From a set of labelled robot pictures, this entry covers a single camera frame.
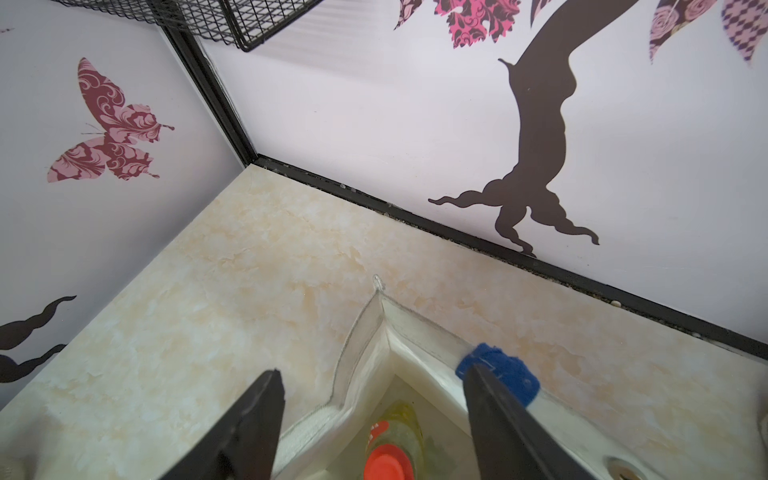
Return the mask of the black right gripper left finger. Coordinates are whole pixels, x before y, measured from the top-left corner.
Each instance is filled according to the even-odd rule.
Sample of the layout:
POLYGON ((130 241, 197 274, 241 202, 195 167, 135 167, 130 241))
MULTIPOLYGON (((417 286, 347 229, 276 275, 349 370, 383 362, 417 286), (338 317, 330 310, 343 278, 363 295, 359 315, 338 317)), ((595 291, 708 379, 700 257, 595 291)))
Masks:
POLYGON ((281 373, 263 372, 162 479, 269 479, 284 408, 281 373))

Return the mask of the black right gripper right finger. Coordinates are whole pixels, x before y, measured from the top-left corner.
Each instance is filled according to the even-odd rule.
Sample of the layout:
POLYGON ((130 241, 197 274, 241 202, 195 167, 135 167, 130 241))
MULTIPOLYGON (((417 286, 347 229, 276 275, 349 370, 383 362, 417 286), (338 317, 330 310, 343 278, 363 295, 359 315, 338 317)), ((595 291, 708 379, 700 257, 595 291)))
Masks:
POLYGON ((463 380, 480 478, 591 479, 488 368, 471 367, 463 380))

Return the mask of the yellow-green soap bottle red cap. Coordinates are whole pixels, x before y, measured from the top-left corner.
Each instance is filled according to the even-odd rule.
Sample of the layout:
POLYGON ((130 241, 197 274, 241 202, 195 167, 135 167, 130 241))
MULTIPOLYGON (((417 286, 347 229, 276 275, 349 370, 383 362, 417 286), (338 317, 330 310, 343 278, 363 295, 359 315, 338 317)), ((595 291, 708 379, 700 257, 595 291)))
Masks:
POLYGON ((364 480, 426 478, 425 439, 413 405, 392 403, 370 426, 364 480))

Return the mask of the white canvas Doraemon shopping bag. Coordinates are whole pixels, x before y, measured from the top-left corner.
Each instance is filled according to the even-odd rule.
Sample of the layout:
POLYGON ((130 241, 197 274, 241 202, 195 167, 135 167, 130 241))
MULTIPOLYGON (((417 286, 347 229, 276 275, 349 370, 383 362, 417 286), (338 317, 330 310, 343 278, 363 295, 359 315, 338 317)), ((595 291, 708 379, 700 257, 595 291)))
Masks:
MULTIPOLYGON (((371 424, 395 401, 413 405, 430 479, 481 479, 463 380, 471 347, 399 304, 382 283, 354 322, 330 398, 281 436, 277 479, 359 479, 371 424)), ((556 397, 540 391, 527 412, 591 479, 654 479, 656 470, 556 397)))

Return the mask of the black corner frame post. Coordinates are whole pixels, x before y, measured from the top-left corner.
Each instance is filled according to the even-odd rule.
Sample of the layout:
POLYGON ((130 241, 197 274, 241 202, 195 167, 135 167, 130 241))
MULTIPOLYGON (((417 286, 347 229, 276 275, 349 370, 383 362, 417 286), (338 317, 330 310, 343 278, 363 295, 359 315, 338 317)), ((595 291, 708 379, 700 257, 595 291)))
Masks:
POLYGON ((257 151, 197 40, 169 27, 161 30, 240 162, 253 164, 257 151))

